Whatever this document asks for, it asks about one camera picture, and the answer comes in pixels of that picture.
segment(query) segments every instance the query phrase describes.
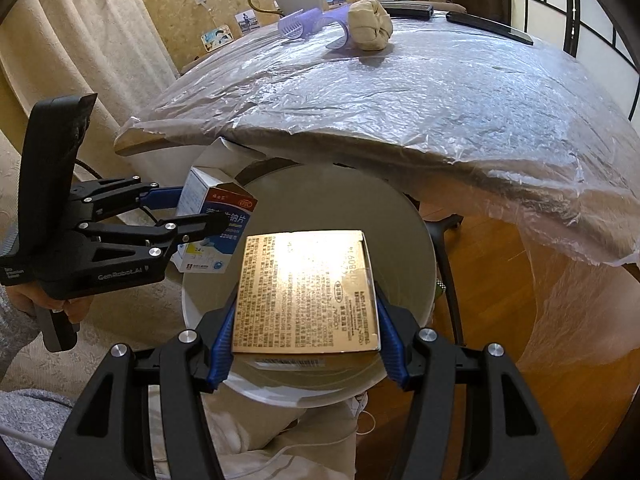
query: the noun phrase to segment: metal bolt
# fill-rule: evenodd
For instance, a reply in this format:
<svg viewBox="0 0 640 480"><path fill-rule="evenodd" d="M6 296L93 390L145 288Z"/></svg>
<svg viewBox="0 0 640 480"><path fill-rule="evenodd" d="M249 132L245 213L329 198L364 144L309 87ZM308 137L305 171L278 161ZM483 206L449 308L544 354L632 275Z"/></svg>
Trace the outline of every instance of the metal bolt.
<svg viewBox="0 0 640 480"><path fill-rule="evenodd" d="M504 348L502 348L502 345L498 343L491 343L486 350L494 357L501 357L504 355Z"/></svg>
<svg viewBox="0 0 640 480"><path fill-rule="evenodd" d="M195 330L183 330L180 332L178 339L183 343L193 343L197 337L198 333Z"/></svg>
<svg viewBox="0 0 640 480"><path fill-rule="evenodd" d="M427 343L436 341L438 333L433 328L423 328L418 332L418 337Z"/></svg>
<svg viewBox="0 0 640 480"><path fill-rule="evenodd" d="M122 357L127 353L127 345L123 343L118 343L117 345L113 345L111 347L111 355L114 357Z"/></svg>

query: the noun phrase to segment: black cable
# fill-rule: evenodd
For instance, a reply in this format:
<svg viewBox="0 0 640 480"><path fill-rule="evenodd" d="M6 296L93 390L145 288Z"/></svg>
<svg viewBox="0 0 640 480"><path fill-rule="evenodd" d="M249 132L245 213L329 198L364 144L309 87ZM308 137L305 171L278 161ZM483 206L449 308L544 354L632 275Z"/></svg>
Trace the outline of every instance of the black cable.
<svg viewBox="0 0 640 480"><path fill-rule="evenodd" d="M79 160L78 158L76 158L76 164L78 166L80 166L83 170L88 171L89 173L91 173L91 175L94 176L95 178L97 178L98 180L102 180L102 177L100 176L100 173L95 171L94 168L89 166L86 162L83 162L82 160ZM147 209L144 206L140 206L138 209L140 209L140 211L142 211L145 215L147 215L149 218L151 218L154 221L155 224L158 223L158 219L155 216L153 216L153 213L151 211L149 211L149 209Z"/></svg>

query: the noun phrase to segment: picture on wall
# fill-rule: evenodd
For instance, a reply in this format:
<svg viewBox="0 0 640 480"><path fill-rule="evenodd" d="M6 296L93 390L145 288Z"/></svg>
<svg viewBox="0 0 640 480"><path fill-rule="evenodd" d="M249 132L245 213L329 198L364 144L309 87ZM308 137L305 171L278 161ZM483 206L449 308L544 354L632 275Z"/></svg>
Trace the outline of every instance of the picture on wall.
<svg viewBox="0 0 640 480"><path fill-rule="evenodd" d="M330 9L335 9L335 7L341 7L347 4L347 0L326 0L326 4Z"/></svg>
<svg viewBox="0 0 640 480"><path fill-rule="evenodd" d="M224 44L231 43L234 40L228 25L215 28L202 35L202 43L207 52L213 52Z"/></svg>
<svg viewBox="0 0 640 480"><path fill-rule="evenodd" d="M236 14L236 22L238 22L243 34L248 34L252 30L260 28L260 23L258 23L258 19L255 17L255 12L251 9Z"/></svg>

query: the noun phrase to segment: gold mug handle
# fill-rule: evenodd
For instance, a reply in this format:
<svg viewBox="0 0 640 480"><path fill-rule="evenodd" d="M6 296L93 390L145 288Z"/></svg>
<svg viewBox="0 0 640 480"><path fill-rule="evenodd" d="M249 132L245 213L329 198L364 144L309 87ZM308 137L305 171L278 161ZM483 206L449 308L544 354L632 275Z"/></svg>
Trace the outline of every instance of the gold mug handle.
<svg viewBox="0 0 640 480"><path fill-rule="evenodd" d="M247 3L249 4L249 7L251 7L253 10L257 10L258 12L264 12L265 14L277 14L279 16L284 16L284 12L281 12L280 10L264 10L264 9L259 9L258 7L256 7L251 0L247 0Z"/></svg>

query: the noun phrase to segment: gray sleeve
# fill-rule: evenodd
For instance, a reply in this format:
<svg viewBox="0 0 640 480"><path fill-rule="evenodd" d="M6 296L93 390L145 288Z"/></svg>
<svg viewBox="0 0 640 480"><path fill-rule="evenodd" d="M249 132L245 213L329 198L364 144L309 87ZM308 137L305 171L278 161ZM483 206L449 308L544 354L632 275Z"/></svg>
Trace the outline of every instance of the gray sleeve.
<svg viewBox="0 0 640 480"><path fill-rule="evenodd" d="M14 308L0 285L0 381L16 354L39 333L35 318Z"/></svg>

